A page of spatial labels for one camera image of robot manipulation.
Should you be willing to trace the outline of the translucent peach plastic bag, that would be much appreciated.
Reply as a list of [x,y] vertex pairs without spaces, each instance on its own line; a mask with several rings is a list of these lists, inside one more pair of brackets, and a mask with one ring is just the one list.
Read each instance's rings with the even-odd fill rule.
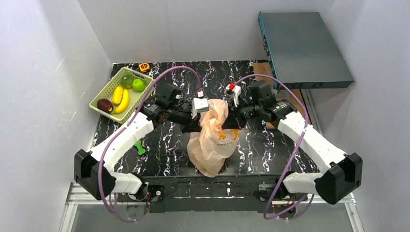
[[208,105],[209,111],[201,114],[201,131],[190,133],[187,152],[195,168],[213,178],[236,150],[239,130],[222,128],[228,116],[227,101],[210,99]]

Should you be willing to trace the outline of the pale green plastic basket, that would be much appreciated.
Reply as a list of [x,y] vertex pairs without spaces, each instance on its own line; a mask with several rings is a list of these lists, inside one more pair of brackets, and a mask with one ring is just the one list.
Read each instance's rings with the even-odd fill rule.
[[153,78],[130,68],[121,68],[89,103],[89,107],[120,124],[125,123],[138,107]]

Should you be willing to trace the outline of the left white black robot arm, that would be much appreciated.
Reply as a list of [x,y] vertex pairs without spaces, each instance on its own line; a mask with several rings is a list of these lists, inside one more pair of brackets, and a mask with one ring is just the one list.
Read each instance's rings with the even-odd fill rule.
[[182,89],[166,84],[148,97],[141,110],[90,151],[80,149],[74,156],[74,179],[96,200],[112,193],[128,193],[139,201],[148,196],[148,181],[138,174],[116,173],[114,166],[134,144],[166,121],[180,124],[182,133],[199,132],[200,111],[205,97],[198,90],[192,102],[183,99]]

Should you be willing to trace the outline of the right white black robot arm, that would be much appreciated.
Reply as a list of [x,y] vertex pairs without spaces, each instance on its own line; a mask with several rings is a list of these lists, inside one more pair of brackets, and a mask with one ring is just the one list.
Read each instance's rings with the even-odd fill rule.
[[287,100],[277,101],[266,81],[249,85],[251,100],[241,99],[241,87],[230,84],[225,94],[231,97],[228,117],[223,129],[242,129],[249,119],[262,118],[291,138],[307,153],[319,169],[318,173],[288,171],[283,180],[276,180],[265,192],[280,199],[292,193],[319,195],[329,204],[359,188],[362,183],[363,160],[356,154],[347,154],[337,148],[306,123],[302,114]]

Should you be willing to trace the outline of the green fake custard apple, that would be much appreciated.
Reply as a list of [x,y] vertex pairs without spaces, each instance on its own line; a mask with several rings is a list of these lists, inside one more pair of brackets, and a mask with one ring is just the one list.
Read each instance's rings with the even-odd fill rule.
[[136,78],[132,82],[132,88],[136,92],[144,92],[146,83],[143,80]]

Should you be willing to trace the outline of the yellow fake banana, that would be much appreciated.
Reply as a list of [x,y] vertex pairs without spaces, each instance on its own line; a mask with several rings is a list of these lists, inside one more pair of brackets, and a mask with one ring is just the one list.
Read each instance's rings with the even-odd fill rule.
[[121,113],[123,113],[127,109],[128,105],[129,105],[129,102],[130,102],[130,94],[129,94],[128,90],[125,89],[125,90],[123,90],[122,100],[121,100],[120,104],[117,106],[117,108],[115,110],[113,110],[111,112],[111,114],[121,114]]

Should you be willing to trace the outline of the green fake lime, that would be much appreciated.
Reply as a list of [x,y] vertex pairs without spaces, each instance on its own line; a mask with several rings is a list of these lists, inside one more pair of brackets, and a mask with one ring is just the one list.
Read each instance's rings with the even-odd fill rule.
[[133,81],[135,80],[133,75],[125,75],[121,79],[121,84],[124,88],[130,89],[133,86]]

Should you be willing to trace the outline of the dark purple fake plum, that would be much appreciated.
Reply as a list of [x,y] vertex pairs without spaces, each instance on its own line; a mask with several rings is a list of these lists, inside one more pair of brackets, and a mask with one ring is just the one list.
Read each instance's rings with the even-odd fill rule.
[[113,104],[108,99],[99,99],[97,101],[97,108],[108,114],[112,113],[114,109]]

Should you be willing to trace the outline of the brown wooden board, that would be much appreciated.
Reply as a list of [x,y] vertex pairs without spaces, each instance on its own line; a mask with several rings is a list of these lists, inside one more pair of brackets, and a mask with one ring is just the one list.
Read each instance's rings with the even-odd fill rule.
[[266,123],[266,127],[269,129],[278,128],[279,122],[292,118],[295,119],[295,115],[299,115],[299,122],[301,126],[305,123],[311,124],[307,110],[304,108],[305,104],[302,99],[301,91],[298,89],[275,89],[274,80],[271,79],[273,74],[269,64],[255,63],[253,64],[254,73],[257,74],[256,81],[266,81],[271,87],[272,92],[276,98],[276,103],[271,109],[267,109],[267,112],[262,113],[262,119]]

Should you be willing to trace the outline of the green bone-shaped toy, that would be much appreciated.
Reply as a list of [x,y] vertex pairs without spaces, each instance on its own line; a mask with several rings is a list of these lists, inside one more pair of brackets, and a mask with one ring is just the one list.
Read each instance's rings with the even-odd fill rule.
[[138,140],[133,146],[136,147],[139,156],[142,156],[146,153],[145,148],[142,146],[141,140]]

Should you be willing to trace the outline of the orange tape measure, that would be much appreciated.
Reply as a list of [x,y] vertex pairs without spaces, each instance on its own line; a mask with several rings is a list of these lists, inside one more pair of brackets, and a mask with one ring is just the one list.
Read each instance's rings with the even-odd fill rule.
[[138,67],[139,71],[142,73],[146,73],[150,70],[150,65],[148,63],[140,63]]

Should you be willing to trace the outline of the grey metal box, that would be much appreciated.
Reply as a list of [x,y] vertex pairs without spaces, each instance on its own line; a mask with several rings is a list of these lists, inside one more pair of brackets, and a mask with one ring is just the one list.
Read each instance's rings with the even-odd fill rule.
[[354,78],[320,13],[259,13],[274,78],[290,89],[347,88]]

